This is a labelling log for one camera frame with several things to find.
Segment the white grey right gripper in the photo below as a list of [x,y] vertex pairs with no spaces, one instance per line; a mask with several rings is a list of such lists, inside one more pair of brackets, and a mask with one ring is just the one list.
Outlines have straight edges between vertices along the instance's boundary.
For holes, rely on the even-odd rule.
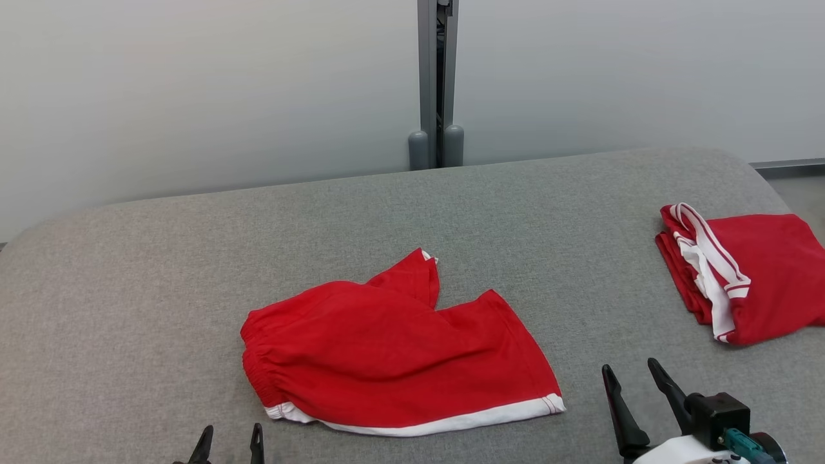
[[[681,434],[692,434],[692,415],[684,406],[686,394],[656,358],[648,359],[648,369],[658,390],[668,400]],[[636,419],[623,400],[621,383],[610,365],[602,366],[602,380],[606,389],[617,449],[624,460],[634,460],[632,464],[751,464],[743,456],[734,455],[730,450],[708,449],[693,436],[671,438],[650,450],[650,438],[645,431],[639,428]]]

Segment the red white basketball shorts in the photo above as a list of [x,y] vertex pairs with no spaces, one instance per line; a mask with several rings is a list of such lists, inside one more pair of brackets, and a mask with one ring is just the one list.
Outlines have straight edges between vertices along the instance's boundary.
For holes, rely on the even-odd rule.
[[423,249],[368,282],[332,281],[250,312],[242,366],[272,420],[389,437],[565,412],[551,366],[493,290],[437,309]]

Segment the red white basketball jersey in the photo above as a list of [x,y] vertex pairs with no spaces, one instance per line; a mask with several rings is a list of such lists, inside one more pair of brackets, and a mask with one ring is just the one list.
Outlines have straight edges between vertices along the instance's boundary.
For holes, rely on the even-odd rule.
[[687,311],[713,339],[754,345],[825,327],[825,247],[794,214],[704,219],[660,209],[655,242]]

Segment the grey wall baseboard strip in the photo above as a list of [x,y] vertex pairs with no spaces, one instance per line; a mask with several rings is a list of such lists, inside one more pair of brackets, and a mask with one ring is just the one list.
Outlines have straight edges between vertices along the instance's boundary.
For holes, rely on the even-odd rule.
[[825,158],[751,162],[750,166],[766,180],[825,177]]

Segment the grey rounded post cap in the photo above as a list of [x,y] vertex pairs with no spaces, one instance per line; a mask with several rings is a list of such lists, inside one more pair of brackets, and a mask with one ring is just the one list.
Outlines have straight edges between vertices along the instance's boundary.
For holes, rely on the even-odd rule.
[[407,147],[409,147],[409,169],[411,171],[430,168],[429,136],[427,132],[418,130],[410,134],[407,138]]
[[457,124],[445,127],[442,136],[442,161],[444,168],[463,166],[465,130]]

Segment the grey partition post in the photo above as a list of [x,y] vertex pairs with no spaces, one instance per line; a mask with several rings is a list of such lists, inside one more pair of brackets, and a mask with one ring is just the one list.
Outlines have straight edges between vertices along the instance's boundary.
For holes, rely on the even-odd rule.
[[454,123],[460,0],[416,0],[420,129],[429,136],[430,169],[444,168],[442,136]]

